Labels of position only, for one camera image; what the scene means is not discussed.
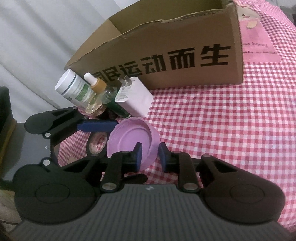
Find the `white pill bottle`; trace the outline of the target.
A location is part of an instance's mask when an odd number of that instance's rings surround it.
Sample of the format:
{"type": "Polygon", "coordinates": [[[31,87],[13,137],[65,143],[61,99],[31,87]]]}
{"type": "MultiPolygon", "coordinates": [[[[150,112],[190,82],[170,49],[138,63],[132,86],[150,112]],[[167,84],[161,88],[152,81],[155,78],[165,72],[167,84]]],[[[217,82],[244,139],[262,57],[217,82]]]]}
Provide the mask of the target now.
{"type": "Polygon", "coordinates": [[[89,83],[71,69],[66,70],[60,77],[55,90],[72,104],[82,108],[87,107],[94,93],[89,83]]]}

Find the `clear dropper bottle amber collar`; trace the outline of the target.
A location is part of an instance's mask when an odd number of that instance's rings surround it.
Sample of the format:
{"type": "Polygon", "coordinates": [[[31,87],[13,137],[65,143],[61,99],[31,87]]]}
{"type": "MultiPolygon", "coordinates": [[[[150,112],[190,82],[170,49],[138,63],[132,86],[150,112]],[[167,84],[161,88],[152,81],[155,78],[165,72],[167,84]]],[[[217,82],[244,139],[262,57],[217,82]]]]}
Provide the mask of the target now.
{"type": "Polygon", "coordinates": [[[114,99],[117,94],[117,88],[107,85],[105,81],[99,77],[94,77],[91,73],[85,73],[84,79],[90,84],[94,92],[88,101],[86,113],[95,114],[114,99]]]}

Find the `red white checkered tablecloth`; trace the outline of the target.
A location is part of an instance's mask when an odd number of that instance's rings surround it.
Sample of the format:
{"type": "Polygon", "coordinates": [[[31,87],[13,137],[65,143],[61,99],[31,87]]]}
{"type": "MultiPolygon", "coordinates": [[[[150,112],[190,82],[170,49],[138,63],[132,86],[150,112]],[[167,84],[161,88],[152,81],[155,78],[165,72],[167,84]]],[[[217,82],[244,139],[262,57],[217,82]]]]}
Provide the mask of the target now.
{"type": "Polygon", "coordinates": [[[147,120],[169,148],[215,155],[271,180],[295,230],[295,26],[267,1],[233,1],[243,54],[241,84],[151,89],[147,120]]]}

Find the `white curtain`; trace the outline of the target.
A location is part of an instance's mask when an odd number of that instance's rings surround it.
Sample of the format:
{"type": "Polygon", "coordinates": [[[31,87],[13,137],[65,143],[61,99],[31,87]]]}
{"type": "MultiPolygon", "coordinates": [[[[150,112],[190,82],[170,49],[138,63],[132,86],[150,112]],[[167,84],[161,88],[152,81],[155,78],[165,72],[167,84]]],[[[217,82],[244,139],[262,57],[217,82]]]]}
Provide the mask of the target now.
{"type": "Polygon", "coordinates": [[[55,91],[64,66],[110,16],[132,1],[1,1],[1,85],[13,117],[71,104],[55,91]]]}

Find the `tape roll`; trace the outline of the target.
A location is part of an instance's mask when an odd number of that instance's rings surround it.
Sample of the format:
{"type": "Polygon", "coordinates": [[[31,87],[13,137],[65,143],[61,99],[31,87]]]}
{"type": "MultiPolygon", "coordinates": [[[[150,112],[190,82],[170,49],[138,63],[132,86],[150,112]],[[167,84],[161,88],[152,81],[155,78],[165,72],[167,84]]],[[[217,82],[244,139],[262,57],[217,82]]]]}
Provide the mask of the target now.
{"type": "Polygon", "coordinates": [[[107,132],[91,133],[86,144],[87,156],[104,157],[106,156],[106,147],[109,135],[107,132]]]}

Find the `purple round lid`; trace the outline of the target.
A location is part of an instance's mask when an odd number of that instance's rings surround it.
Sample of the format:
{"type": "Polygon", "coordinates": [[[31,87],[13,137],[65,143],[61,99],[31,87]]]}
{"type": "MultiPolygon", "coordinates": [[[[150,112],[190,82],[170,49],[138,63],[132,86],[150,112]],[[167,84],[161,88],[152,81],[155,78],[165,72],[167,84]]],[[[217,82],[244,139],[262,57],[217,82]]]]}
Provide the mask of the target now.
{"type": "Polygon", "coordinates": [[[132,151],[137,143],[142,144],[140,171],[151,166],[158,156],[160,137],[157,130],[142,118],[121,121],[111,132],[107,141],[107,156],[120,151],[132,151]]]}

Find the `dark green bottle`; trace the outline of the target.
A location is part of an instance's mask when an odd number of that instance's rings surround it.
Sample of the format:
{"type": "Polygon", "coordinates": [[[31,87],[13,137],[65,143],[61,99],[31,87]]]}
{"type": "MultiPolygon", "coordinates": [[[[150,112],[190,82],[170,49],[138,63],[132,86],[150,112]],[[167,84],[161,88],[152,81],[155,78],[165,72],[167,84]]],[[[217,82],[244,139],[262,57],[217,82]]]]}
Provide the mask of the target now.
{"type": "Polygon", "coordinates": [[[121,118],[129,118],[130,113],[122,108],[114,99],[107,100],[105,105],[121,118]]]}

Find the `brown cardboard box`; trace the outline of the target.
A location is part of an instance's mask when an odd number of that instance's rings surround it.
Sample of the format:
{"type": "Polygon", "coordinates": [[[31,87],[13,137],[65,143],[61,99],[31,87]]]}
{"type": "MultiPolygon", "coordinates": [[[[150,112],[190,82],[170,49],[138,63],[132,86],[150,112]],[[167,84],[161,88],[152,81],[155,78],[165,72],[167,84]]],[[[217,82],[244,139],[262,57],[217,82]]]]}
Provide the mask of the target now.
{"type": "Polygon", "coordinates": [[[109,17],[65,65],[107,84],[138,77],[148,89],[241,84],[233,1],[138,1],[109,17]]]}

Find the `white power adapter plug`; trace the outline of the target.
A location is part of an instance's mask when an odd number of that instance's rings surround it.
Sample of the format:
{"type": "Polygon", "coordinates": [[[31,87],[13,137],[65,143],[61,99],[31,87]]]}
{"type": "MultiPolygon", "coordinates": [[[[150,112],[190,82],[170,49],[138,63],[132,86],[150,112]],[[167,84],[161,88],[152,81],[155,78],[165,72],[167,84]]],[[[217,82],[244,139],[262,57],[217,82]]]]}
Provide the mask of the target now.
{"type": "Polygon", "coordinates": [[[119,77],[121,87],[115,97],[115,102],[132,116],[145,118],[154,99],[150,91],[138,77],[119,77]]]}

